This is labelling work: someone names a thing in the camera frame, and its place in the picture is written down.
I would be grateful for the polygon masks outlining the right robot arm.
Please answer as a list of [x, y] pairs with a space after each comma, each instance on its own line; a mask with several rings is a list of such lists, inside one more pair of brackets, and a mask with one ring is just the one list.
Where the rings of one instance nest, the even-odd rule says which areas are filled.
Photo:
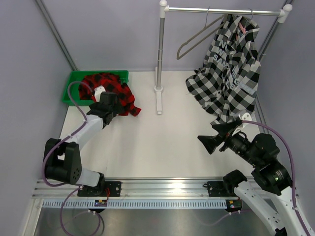
[[[272, 135], [259, 133], [249, 141], [242, 132], [244, 124], [265, 127], [277, 135], [287, 150], [291, 170], [288, 171], [278, 161], [280, 150]], [[230, 149], [252, 165], [255, 183], [266, 192], [273, 206], [265, 202], [239, 170], [234, 170], [223, 177], [224, 192], [227, 195], [235, 194], [243, 200], [272, 236], [313, 236], [315, 231], [297, 203], [294, 162], [284, 138], [269, 126], [245, 118], [215, 124], [212, 128], [217, 131], [217, 135], [197, 137], [207, 152], [212, 154], [217, 147], [221, 152]]]

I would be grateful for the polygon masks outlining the red black plaid shirt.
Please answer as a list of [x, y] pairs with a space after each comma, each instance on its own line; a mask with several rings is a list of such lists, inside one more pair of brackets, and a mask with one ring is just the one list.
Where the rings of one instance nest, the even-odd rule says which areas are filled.
[[92, 100], [96, 102], [94, 98], [95, 88], [103, 86], [105, 91], [114, 92], [118, 96], [125, 110], [123, 113], [120, 113], [121, 116], [131, 114], [135, 117], [141, 112], [141, 109], [134, 105], [135, 97], [130, 88], [126, 83], [121, 83], [119, 75], [110, 72], [100, 72], [86, 75], [82, 82], [87, 84], [92, 91], [86, 85], [80, 84], [78, 86], [78, 92], [81, 100]]

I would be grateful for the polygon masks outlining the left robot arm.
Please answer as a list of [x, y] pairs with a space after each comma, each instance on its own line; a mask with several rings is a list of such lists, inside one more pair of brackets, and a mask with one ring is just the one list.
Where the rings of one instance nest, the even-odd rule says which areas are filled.
[[97, 102], [90, 105], [83, 123], [63, 139], [51, 138], [46, 142], [42, 167], [43, 180], [56, 180], [55, 186], [78, 186], [79, 197], [119, 197], [120, 181], [108, 181], [103, 173], [82, 167], [81, 149], [114, 117], [123, 112], [118, 96], [103, 91]]

